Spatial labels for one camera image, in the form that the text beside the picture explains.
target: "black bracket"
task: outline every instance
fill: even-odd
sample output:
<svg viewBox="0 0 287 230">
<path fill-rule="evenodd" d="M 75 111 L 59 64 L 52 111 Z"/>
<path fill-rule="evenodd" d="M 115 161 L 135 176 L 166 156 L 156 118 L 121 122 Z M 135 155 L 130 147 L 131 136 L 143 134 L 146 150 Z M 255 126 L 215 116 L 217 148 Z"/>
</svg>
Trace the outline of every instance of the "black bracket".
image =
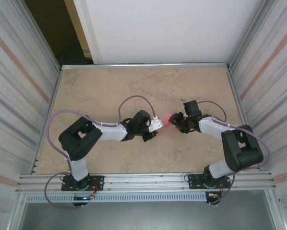
<svg viewBox="0 0 287 230">
<path fill-rule="evenodd" d="M 104 186 L 104 176 L 88 175 L 84 179 L 77 181 L 72 175 L 66 175 L 62 179 L 62 191 L 94 191 L 90 182 L 95 182 L 97 190 L 102 191 Z"/>
<path fill-rule="evenodd" d="M 230 178 L 224 176 L 221 178 L 217 184 L 214 186 L 207 186 L 204 176 L 202 173 L 200 174 L 188 174 L 188 186 L 190 189 L 220 189 L 220 184 L 222 183 L 223 188 L 229 188 L 231 182 Z"/>
</svg>

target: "cable connector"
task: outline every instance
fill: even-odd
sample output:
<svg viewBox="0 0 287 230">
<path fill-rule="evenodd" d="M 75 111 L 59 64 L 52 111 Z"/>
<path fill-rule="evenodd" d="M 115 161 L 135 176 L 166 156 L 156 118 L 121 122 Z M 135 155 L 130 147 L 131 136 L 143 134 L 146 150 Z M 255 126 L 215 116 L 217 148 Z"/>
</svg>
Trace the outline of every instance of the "cable connector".
<svg viewBox="0 0 287 230">
<path fill-rule="evenodd" d="M 152 133 L 153 131 L 156 131 L 160 128 L 163 128 L 164 124 L 161 119 L 158 118 L 158 116 L 153 117 L 153 120 L 151 120 L 150 126 L 149 126 L 149 132 Z"/>
</svg>

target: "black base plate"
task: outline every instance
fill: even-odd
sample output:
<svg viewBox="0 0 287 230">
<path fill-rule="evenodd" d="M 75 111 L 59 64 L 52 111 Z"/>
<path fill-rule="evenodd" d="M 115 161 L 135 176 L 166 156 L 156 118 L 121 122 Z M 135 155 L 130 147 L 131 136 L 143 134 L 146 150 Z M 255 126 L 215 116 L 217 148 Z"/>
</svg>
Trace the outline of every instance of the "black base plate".
<svg viewBox="0 0 287 230">
<path fill-rule="evenodd" d="M 204 183 L 203 174 L 188 174 L 187 177 L 190 189 L 220 189 L 220 183 L 222 183 L 223 188 L 229 188 L 231 184 L 230 179 L 227 176 L 221 179 L 215 186 L 207 186 Z"/>
<path fill-rule="evenodd" d="M 93 181 L 97 184 L 97 190 L 102 191 L 104 185 L 104 176 L 88 176 L 88 182 Z M 78 189 L 78 181 L 76 181 L 72 175 L 66 175 L 62 179 L 61 190 L 62 191 L 94 191 L 94 188 L 90 185 L 86 186 L 85 189 L 79 190 Z"/>
</svg>

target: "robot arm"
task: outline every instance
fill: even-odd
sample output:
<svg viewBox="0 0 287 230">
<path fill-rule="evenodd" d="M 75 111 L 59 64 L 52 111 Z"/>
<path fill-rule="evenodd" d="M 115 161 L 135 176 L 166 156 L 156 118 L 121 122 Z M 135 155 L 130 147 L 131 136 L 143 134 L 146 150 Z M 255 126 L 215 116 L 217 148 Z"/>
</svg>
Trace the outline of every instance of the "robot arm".
<svg viewBox="0 0 287 230">
<path fill-rule="evenodd" d="M 245 132 L 215 123 L 210 115 L 202 115 L 196 101 L 184 103 L 184 108 L 185 114 L 180 112 L 169 119 L 181 133 L 198 131 L 212 135 L 223 143 L 225 158 L 205 167 L 203 175 L 206 184 L 213 186 L 219 183 L 223 176 L 263 161 L 263 154 L 256 138 Z M 253 132 L 249 125 L 240 127 Z"/>
<path fill-rule="evenodd" d="M 62 148 L 70 159 L 72 176 L 80 181 L 88 176 L 86 155 L 99 140 L 132 140 L 142 136 L 146 142 L 156 136 L 156 130 L 164 127 L 163 122 L 156 116 L 151 119 L 144 111 L 139 111 L 133 118 L 128 118 L 120 124 L 103 123 L 101 126 L 81 117 L 59 136 Z"/>
</svg>

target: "orange stripe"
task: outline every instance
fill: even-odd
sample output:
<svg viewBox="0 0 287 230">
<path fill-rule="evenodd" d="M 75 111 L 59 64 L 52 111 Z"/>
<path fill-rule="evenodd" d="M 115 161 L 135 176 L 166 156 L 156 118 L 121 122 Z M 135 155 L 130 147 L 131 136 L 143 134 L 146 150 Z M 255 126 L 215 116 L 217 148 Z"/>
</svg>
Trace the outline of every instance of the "orange stripe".
<svg viewBox="0 0 287 230">
<path fill-rule="evenodd" d="M 13 179 L 10 179 L 10 178 L 7 178 L 7 177 L 4 177 L 4 176 L 1 176 L 0 175 L 0 183 L 1 184 L 6 184 L 6 185 L 10 185 L 10 186 L 13 186 L 13 187 L 16 187 L 18 186 L 18 182 L 13 180 Z"/>
<path fill-rule="evenodd" d="M 48 96 L 43 92 L 43 90 L 39 87 L 39 85 L 35 82 L 29 72 L 25 69 L 23 64 L 19 61 L 19 59 L 15 56 L 15 54 L 8 48 L 6 43 L 0 37 L 0 47 L 5 51 L 5 53 L 9 56 L 9 58 L 14 62 L 14 64 L 18 67 L 18 69 L 24 74 L 24 76 L 29 80 L 29 82 L 34 86 L 34 88 L 41 94 L 46 102 L 49 102 Z"/>
<path fill-rule="evenodd" d="M 284 36 L 284 38 L 281 40 L 277 48 L 274 50 L 272 55 L 268 58 L 268 60 L 265 62 L 265 64 L 260 68 L 259 72 L 254 76 L 254 78 L 251 80 L 245 91 L 241 94 L 240 98 L 243 100 L 245 95 L 248 93 L 248 91 L 251 89 L 251 87 L 255 84 L 255 82 L 259 79 L 259 77 L 264 73 L 264 71 L 267 69 L 267 67 L 270 65 L 270 63 L 274 60 L 274 58 L 279 54 L 279 52 L 283 49 L 283 47 L 287 44 L 287 34 Z"/>
<path fill-rule="evenodd" d="M 278 176 L 274 177 L 274 182 L 277 183 L 283 183 L 287 181 L 287 172 Z"/>
</svg>

